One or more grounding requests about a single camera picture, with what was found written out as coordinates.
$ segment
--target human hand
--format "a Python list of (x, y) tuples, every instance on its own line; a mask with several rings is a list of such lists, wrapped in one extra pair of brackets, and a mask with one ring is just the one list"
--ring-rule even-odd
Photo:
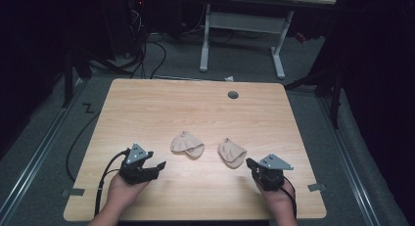
[[(256, 181), (255, 184), (264, 197), (268, 209), (274, 216), (277, 225), (297, 225), (293, 203), (286, 193), (282, 190), (264, 191)], [(293, 198), (296, 197), (295, 189), (288, 180), (284, 179), (282, 188), (284, 188)]]
[(122, 213), (135, 202), (137, 196), (149, 183), (150, 181), (130, 185), (117, 173), (111, 180), (104, 208), (89, 222), (88, 226), (115, 226)]
[(138, 195), (149, 185), (149, 182), (130, 185), (117, 173), (111, 180), (107, 202), (104, 207), (122, 213), (134, 204)]

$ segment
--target round hole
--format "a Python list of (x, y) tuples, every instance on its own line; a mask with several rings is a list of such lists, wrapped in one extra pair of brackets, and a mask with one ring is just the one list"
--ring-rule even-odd
[(230, 99), (237, 99), (239, 97), (239, 94), (236, 91), (230, 91), (230, 92), (228, 92), (228, 97)]

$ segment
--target black cable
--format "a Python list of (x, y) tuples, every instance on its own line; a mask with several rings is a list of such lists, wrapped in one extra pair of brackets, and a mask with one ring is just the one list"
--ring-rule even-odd
[(95, 214), (94, 216), (97, 216), (97, 214), (100, 212), (100, 204), (101, 204), (101, 194), (103, 192), (103, 187), (104, 187), (104, 179), (107, 176), (108, 173), (110, 173), (108, 171), (108, 169), (110, 169), (111, 165), (113, 164), (113, 162), (120, 156), (122, 155), (127, 155), (130, 152), (129, 149), (119, 152), (117, 155), (115, 155), (110, 162), (108, 163), (107, 167), (104, 170), (103, 176), (101, 177), (100, 180), (100, 184), (98, 185), (98, 190), (97, 190), (97, 198), (95, 199)]
[[(225, 34), (227, 34), (227, 31), (226, 30), (216, 31), (216, 33), (220, 33), (220, 32), (225, 32)], [(213, 43), (221, 43), (221, 44), (228, 43), (228, 42), (230, 42), (233, 39), (234, 34), (235, 34), (235, 31), (234, 30), (230, 30), (230, 36), (225, 41), (215, 41), (211, 37), (209, 38), (209, 41), (210, 42), (213, 42)]]
[(192, 28), (191, 30), (189, 30), (189, 31), (182, 32), (182, 33), (181, 33), (181, 36), (183, 36), (183, 37), (185, 37), (185, 38), (188, 38), (188, 39), (200, 39), (200, 38), (202, 38), (202, 36), (201, 36), (200, 38), (189, 38), (189, 37), (187, 37), (187, 36), (186, 36), (186, 34), (192, 34), (192, 33), (195, 33), (195, 32), (199, 32), (199, 31), (201, 31), (201, 30), (205, 30), (205, 28), (204, 28), (204, 27), (200, 27), (200, 25), (201, 25), (201, 23), (202, 23), (202, 20), (204, 19), (204, 16), (205, 16), (205, 10), (206, 10), (206, 8), (207, 8), (207, 4), (205, 4), (205, 5), (204, 5), (204, 8), (202, 9), (201, 17), (199, 18), (198, 23), (196, 23), (196, 26), (195, 26), (195, 27), (193, 27), (193, 28)]
[(262, 33), (259, 33), (257, 36), (249, 36), (249, 35), (243, 34), (242, 31), (235, 31), (234, 34), (235, 36), (249, 38), (249, 39), (258, 39), (258, 38), (263, 38), (263, 37), (267, 37), (268, 35), (270, 35), (270, 33), (262, 32)]
[(70, 180), (72, 182), (75, 182), (75, 178), (73, 177), (73, 175), (70, 173), (69, 170), (69, 157), (70, 154), (72, 153), (73, 147), (75, 146), (76, 142), (78, 141), (78, 139), (80, 138), (80, 136), (82, 135), (82, 133), (86, 130), (86, 128), (92, 123), (93, 120), (95, 120), (95, 118), (98, 117), (98, 115), (101, 113), (101, 111), (97, 112), (97, 114), (95, 114), (89, 121), (88, 123), (86, 123), (86, 125), (82, 128), (82, 130), (76, 135), (76, 138), (73, 140), (72, 144), (70, 145), (68, 154), (67, 154), (67, 160), (65, 162), (65, 168), (67, 169), (67, 174), (70, 178)]
[(130, 74), (130, 78), (133, 78), (134, 77), (134, 74), (135, 74), (135, 72), (137, 71), (137, 69), (140, 67), (140, 66), (142, 66), (143, 65), (143, 62), (144, 62), (144, 58), (146, 57), (146, 49), (144, 49), (144, 51), (143, 50), (141, 50), (141, 48), (140, 48), (140, 55), (142, 56), (141, 57), (141, 60), (140, 60), (140, 63), (137, 65), (137, 67), (131, 72), (131, 74)]
[[(286, 179), (288, 181), (288, 183), (290, 183), (291, 187), (293, 188), (294, 191), (294, 196), (296, 195), (296, 189), (294, 188), (293, 184), (290, 182), (289, 179), (287, 179), (287, 177), (284, 176), (284, 179)], [(293, 197), (286, 189), (284, 189), (283, 187), (280, 188), (291, 200), (291, 203), (293, 204), (293, 213), (294, 213), (294, 218), (297, 219), (297, 202), (295, 197)]]
[(154, 74), (156, 73), (156, 71), (159, 69), (159, 67), (161, 67), (161, 65), (164, 63), (165, 60), (165, 56), (167, 55), (167, 53), (165, 52), (165, 49), (162, 47), (162, 45), (160, 45), (157, 42), (152, 42), (153, 44), (158, 45), (159, 47), (162, 48), (162, 50), (164, 51), (164, 56), (162, 57), (162, 61), (159, 63), (159, 65), (153, 70), (152, 74), (150, 75), (150, 79), (153, 79)]
[[(144, 42), (144, 55), (147, 54), (147, 41)], [(146, 70), (144, 69), (144, 60), (143, 60), (143, 64), (141, 65), (141, 79), (146, 79)]]
[(111, 172), (114, 172), (114, 171), (119, 171), (119, 169), (112, 169), (112, 170), (108, 171), (107, 174), (105, 174), (105, 177), (107, 177), (108, 174), (110, 174)]
[[(197, 31), (193, 31), (191, 33), (182, 33), (181, 36), (190, 40), (198, 40), (204, 37), (204, 34), (200, 34), (199, 32), (204, 30), (203, 28), (198, 29)], [(197, 35), (197, 37), (189, 37), (188, 35)]]

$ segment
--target desk leg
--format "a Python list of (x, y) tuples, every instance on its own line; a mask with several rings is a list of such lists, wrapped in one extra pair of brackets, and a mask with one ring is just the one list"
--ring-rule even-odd
[(283, 24), (283, 29), (280, 33), (280, 37), (279, 37), (278, 42), (277, 42), (277, 46), (276, 47), (271, 47), (271, 54), (272, 54), (272, 59), (274, 60), (275, 70), (277, 71), (277, 77), (280, 78), (280, 79), (285, 78), (284, 69), (283, 69), (283, 66), (281, 64), (281, 59), (280, 59), (280, 50), (281, 50), (281, 47), (283, 46), (284, 39), (287, 35), (288, 28), (290, 27), (290, 23), (291, 23), (291, 19), (293, 18), (293, 14), (294, 14), (294, 11), (291, 11), (287, 15), (287, 18), (285, 19), (284, 24)]
[(210, 4), (207, 4), (207, 14), (205, 19), (205, 39), (202, 46), (201, 67), (200, 71), (208, 70), (208, 32), (210, 28)]

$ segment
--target wooden table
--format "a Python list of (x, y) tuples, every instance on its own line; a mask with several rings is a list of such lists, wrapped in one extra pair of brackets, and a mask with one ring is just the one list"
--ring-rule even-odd
[[(236, 91), (238, 99), (230, 99)], [(173, 138), (188, 131), (205, 144), (197, 159), (170, 151)], [(276, 83), (116, 79), (74, 188), (83, 196), (69, 197), (68, 221), (93, 218), (95, 196), (110, 159), (138, 143), (154, 151), (144, 167), (167, 161), (159, 179), (138, 197), (123, 220), (251, 220), (271, 218), (243, 163), (231, 169), (217, 152), (225, 138), (260, 160), (273, 153), (294, 167), (285, 175), (297, 188), (298, 218), (326, 215), (284, 87)], [(113, 168), (119, 168), (119, 158)], [(112, 175), (106, 178), (104, 205)]]

